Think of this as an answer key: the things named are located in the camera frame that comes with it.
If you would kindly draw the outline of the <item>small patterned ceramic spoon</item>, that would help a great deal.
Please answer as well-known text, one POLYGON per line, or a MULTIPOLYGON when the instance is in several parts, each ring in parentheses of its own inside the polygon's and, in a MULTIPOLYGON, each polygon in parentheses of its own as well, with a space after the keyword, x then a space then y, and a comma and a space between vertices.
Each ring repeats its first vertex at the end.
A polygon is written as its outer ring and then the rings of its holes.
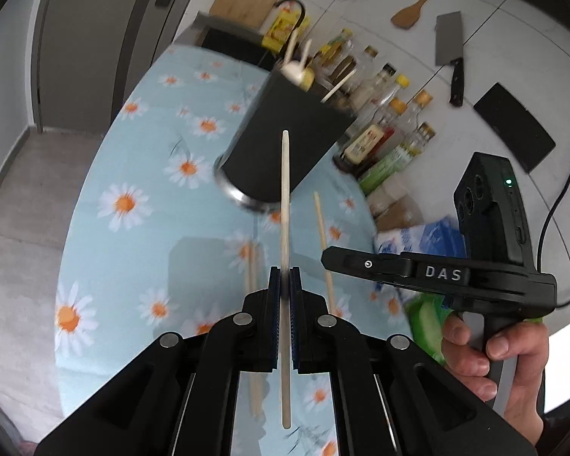
POLYGON ((309 57, 312 40, 308 39, 301 52, 301 82, 299 87, 308 91, 315 80, 315 72, 311 66, 312 59, 309 57))

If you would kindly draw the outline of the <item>cream plastic spoon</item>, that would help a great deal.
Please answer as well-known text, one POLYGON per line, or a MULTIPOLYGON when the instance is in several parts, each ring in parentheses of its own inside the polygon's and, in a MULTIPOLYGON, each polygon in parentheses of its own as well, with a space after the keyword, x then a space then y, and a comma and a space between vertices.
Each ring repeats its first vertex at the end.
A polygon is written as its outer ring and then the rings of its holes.
POLYGON ((297 42, 298 29, 294 29, 286 46, 286 51, 280 71, 281 74, 291 82, 291 84, 295 84, 299 87, 302 83, 302 79, 304 78, 305 67, 303 63, 293 61, 293 52, 297 42))

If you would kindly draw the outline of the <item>blue white salt bag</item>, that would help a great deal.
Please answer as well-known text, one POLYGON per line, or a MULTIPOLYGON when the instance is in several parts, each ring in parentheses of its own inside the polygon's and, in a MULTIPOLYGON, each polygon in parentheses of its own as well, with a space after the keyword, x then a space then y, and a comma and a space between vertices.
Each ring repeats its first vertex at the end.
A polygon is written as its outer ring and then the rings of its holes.
POLYGON ((466 246, 458 222, 452 216, 415 225, 380 232, 375 239, 376 253, 425 253, 439 257, 466 257, 466 246))

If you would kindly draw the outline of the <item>brown spice jar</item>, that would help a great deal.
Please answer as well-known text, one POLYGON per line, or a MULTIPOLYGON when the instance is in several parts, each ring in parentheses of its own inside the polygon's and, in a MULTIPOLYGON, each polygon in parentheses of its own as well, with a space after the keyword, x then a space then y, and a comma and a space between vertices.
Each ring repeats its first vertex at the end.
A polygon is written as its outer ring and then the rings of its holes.
POLYGON ((379 233, 400 228, 412 228, 423 225, 423 214, 410 196, 404 196, 389 206, 376 219, 376 228, 379 233))

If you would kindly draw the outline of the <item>white lid spice jar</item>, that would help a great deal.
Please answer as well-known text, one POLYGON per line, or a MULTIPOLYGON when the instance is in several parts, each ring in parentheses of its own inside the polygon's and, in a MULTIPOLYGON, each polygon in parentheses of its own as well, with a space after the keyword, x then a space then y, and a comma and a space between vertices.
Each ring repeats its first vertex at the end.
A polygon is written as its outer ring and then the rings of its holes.
POLYGON ((393 174, 366 197, 366 202, 372 215, 379 216, 407 194, 408 189, 401 176, 393 174))

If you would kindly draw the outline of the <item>black cylindrical utensil holder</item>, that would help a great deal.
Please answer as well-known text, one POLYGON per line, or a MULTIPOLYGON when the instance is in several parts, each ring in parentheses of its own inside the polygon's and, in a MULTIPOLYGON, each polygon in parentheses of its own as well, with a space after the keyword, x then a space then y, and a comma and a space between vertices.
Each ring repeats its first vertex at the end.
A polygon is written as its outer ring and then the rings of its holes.
POLYGON ((352 113, 305 92, 280 71, 266 77, 230 145, 215 161, 217 185, 255 212, 280 207, 352 125, 352 113))

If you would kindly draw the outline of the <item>blue daisy tablecloth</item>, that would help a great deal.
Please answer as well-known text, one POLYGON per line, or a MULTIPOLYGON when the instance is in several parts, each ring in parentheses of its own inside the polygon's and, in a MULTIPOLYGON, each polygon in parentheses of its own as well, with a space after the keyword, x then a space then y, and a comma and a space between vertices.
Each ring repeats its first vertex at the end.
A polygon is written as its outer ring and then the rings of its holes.
MULTIPOLYGON (((267 72, 172 44, 142 78, 104 137, 71 220, 55 301, 55 364, 68 417, 158 334, 206 334, 265 287, 280 263, 280 215, 238 207, 213 167, 267 72)), ((291 264, 324 295, 314 193, 327 245, 375 250, 376 227, 354 178, 331 152, 293 191, 291 264)), ((411 334, 412 292, 333 275, 336 315, 379 338, 411 334)), ((263 413, 242 374, 233 455, 338 455, 328 375, 291 381, 292 426, 281 424, 278 371, 264 377, 263 413)))

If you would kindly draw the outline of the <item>soy sauce bottle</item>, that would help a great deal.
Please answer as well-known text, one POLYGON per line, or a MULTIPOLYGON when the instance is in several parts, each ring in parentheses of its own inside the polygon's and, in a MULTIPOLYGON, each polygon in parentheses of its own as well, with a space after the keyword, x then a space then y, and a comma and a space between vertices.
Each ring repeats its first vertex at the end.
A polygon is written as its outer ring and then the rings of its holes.
POLYGON ((370 120, 333 158, 333 164, 345 173, 354 173, 395 133, 394 122, 408 109, 407 104, 394 97, 379 107, 370 120))

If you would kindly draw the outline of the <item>clear vinegar bottle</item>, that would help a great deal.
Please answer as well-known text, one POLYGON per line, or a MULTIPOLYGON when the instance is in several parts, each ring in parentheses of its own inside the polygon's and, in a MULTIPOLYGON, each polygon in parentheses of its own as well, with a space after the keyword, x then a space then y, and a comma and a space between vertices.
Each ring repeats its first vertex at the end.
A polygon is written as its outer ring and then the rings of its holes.
POLYGON ((382 69, 373 77, 363 80, 361 84, 350 95, 350 106, 353 110, 359 111, 370 99, 380 93, 392 77, 394 77, 396 69, 386 63, 382 69))

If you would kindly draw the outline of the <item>cleaver knife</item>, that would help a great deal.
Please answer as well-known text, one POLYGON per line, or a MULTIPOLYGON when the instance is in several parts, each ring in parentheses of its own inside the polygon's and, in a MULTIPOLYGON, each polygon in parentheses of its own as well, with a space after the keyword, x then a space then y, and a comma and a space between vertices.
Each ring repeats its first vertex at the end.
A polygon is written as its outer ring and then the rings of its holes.
POLYGON ((435 63, 453 68, 450 104, 461 107, 464 95, 463 29, 460 11, 437 16, 435 22, 435 63))

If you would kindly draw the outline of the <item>black sink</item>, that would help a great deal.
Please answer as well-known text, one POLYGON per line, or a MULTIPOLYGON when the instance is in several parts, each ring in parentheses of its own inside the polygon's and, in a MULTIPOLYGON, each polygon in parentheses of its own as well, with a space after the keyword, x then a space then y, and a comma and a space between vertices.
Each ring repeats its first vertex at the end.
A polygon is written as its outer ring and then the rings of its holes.
POLYGON ((198 13, 191 29, 198 32, 195 44, 200 48, 271 71, 277 55, 262 44, 263 35, 224 17, 198 13))

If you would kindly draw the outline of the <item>wooden spatula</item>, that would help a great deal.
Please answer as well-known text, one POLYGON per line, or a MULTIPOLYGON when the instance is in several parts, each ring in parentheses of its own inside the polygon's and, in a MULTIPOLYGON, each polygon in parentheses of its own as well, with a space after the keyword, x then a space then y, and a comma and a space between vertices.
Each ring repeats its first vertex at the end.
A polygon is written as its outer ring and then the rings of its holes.
POLYGON ((391 24, 399 29, 411 29, 420 19, 422 7, 427 1, 417 0, 414 4, 401 9, 391 17, 391 24))

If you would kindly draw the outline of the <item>yellow dish soap bottle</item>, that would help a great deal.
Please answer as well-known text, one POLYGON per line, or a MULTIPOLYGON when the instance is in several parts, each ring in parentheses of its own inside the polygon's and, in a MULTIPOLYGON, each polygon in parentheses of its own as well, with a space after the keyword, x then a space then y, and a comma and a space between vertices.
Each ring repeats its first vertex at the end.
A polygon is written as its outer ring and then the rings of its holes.
POLYGON ((298 1, 282 1, 278 8, 275 20, 272 21, 261 41, 261 45, 275 55, 283 51, 294 29, 298 29, 298 36, 302 36, 310 23, 305 5, 298 1))

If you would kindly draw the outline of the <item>black faucet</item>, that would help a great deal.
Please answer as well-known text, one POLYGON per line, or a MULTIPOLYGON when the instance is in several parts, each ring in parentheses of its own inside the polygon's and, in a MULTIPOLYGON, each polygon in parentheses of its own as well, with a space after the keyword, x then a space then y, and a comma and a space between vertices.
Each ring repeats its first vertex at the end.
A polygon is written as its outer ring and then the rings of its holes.
POLYGON ((307 10, 301 0, 278 0, 274 7, 278 14, 272 27, 278 32, 290 34, 305 22, 307 10))

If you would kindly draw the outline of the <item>grey door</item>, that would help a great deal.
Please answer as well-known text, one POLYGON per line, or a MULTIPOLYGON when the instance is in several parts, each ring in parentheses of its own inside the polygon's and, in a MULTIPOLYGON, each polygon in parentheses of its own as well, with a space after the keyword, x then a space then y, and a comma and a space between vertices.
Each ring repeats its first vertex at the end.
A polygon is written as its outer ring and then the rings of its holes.
POLYGON ((32 51, 39 131, 104 134, 175 39, 190 0, 40 0, 32 51))

